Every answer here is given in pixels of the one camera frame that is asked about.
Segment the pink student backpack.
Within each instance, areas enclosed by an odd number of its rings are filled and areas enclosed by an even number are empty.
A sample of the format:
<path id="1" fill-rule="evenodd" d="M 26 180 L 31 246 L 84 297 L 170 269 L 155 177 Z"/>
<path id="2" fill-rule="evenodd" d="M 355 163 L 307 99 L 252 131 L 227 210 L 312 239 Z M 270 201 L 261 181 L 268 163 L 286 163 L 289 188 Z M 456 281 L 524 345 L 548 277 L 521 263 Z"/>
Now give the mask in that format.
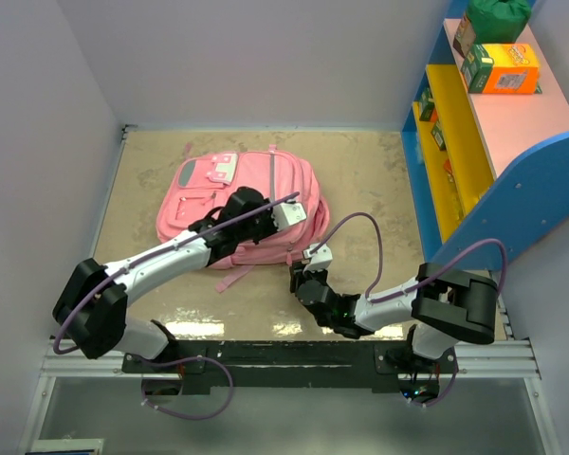
<path id="1" fill-rule="evenodd" d="M 306 220 L 260 242 L 246 242 L 214 269 L 233 271 L 215 286 L 221 293 L 242 279 L 255 265 L 287 264 L 303 259 L 303 252 L 318 243 L 328 228 L 330 213 L 310 163 L 270 145 L 265 151 L 225 151 L 184 161 L 162 201 L 156 233 L 165 243 L 211 209 L 222 207 L 235 190 L 250 187 L 276 200 L 292 192 L 303 205 Z"/>

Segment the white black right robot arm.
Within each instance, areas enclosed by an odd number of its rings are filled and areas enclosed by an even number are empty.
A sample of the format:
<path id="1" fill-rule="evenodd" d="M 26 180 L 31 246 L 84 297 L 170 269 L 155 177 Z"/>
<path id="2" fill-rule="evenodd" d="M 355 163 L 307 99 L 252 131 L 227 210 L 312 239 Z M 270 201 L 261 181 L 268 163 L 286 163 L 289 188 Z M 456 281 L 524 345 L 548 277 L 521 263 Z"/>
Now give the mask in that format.
<path id="1" fill-rule="evenodd" d="M 435 281 L 415 288 L 437 275 L 439 269 L 438 264 L 422 264 L 407 282 L 364 297 L 335 292 L 327 283 L 327 270 L 310 270 L 297 262 L 289 267 L 290 292 L 320 327 L 351 339 L 415 320 L 403 359 L 410 370 L 423 373 L 460 341 L 488 345 L 495 340 L 497 283 L 450 269 Z"/>

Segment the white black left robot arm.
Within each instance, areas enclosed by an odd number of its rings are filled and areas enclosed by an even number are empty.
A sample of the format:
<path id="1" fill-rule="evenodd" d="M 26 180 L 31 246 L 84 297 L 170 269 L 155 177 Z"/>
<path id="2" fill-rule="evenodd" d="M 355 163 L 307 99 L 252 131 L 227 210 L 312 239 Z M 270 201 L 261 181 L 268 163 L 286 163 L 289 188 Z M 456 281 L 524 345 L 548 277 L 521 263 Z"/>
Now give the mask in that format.
<path id="1" fill-rule="evenodd" d="M 61 342 L 69 337 L 89 359 L 116 350 L 143 357 L 157 372 L 169 371 L 177 361 L 173 336 L 158 322 L 130 317 L 129 307 L 162 284 L 231 256 L 243 242 L 259 243 L 281 231 L 274 215 L 281 203 L 242 187 L 160 246 L 109 264 L 82 261 L 53 309 L 59 324 L 54 353 L 66 354 Z"/>

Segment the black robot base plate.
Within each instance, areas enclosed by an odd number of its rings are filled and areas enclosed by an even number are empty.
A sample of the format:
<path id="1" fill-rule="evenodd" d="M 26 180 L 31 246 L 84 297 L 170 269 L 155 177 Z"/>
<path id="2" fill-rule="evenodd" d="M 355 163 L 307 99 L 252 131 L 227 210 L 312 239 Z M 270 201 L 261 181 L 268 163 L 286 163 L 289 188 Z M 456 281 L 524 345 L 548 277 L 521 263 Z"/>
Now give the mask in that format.
<path id="1" fill-rule="evenodd" d="M 155 367 L 133 355 L 122 371 L 151 380 L 154 391 L 161 382 L 174 382 L 184 395 L 207 394 L 229 385 L 226 374 L 213 365 L 223 364 L 237 388 L 368 389 L 375 393 L 410 391 L 428 386 L 436 395 L 438 381 L 457 371 L 454 351 L 437 360 L 412 356 L 406 341 L 180 341 L 178 352 L 165 362 L 191 357 L 181 367 Z"/>

